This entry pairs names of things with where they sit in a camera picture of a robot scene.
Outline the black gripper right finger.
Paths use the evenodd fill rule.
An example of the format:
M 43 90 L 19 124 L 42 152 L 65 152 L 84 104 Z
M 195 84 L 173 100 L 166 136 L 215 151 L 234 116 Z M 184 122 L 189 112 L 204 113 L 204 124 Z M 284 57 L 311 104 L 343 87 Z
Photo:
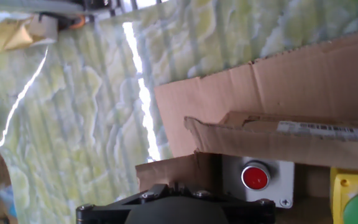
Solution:
M 181 185 L 182 217 L 187 223 L 275 223 L 275 203 L 268 199 L 246 202 L 215 194 L 197 185 Z

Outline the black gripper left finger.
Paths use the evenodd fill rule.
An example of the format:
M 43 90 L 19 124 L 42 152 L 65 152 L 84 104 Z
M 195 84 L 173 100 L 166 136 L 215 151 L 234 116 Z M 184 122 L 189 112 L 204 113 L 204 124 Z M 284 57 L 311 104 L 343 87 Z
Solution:
M 97 206 L 91 203 L 80 205 L 76 209 L 76 224 L 124 224 L 130 212 L 135 208 L 140 208 L 169 195 L 170 188 L 167 184 L 155 184 L 151 189 L 109 205 Z

